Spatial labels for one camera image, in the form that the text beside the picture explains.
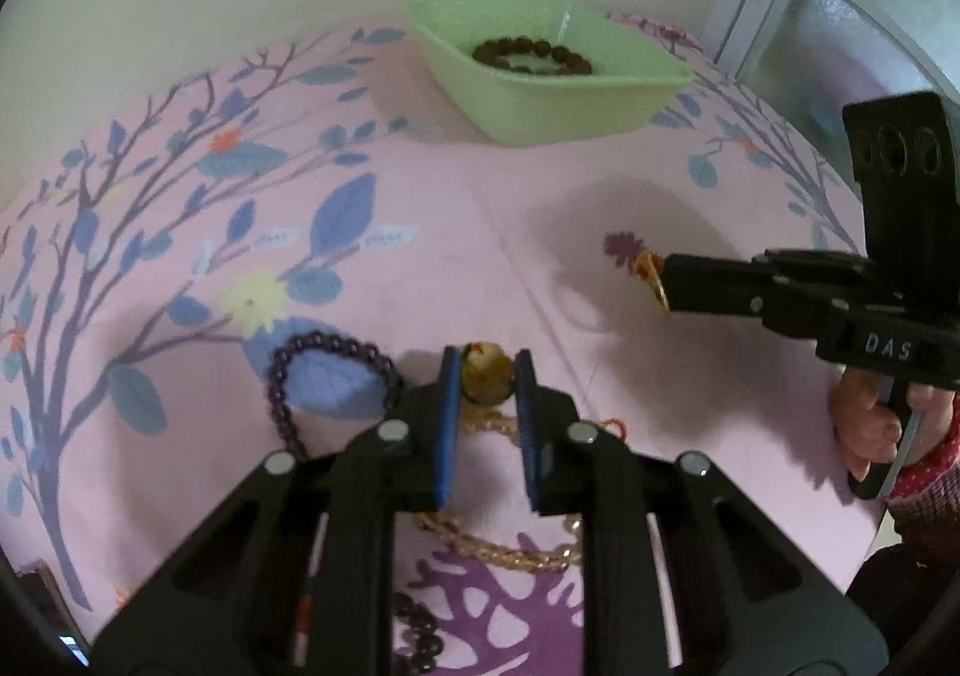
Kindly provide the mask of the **right hand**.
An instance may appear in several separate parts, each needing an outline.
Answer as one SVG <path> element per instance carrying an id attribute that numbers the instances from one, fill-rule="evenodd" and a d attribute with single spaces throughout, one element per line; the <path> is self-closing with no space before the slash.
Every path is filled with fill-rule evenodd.
<path id="1" fill-rule="evenodd" d="M 918 463 L 946 440 L 953 421 L 953 401 L 953 391 L 911 383 L 908 405 L 921 414 L 921 422 L 903 465 Z M 880 405 L 877 373 L 848 367 L 830 394 L 830 416 L 844 465 L 858 483 L 874 465 L 896 460 L 903 429 L 898 417 Z"/>

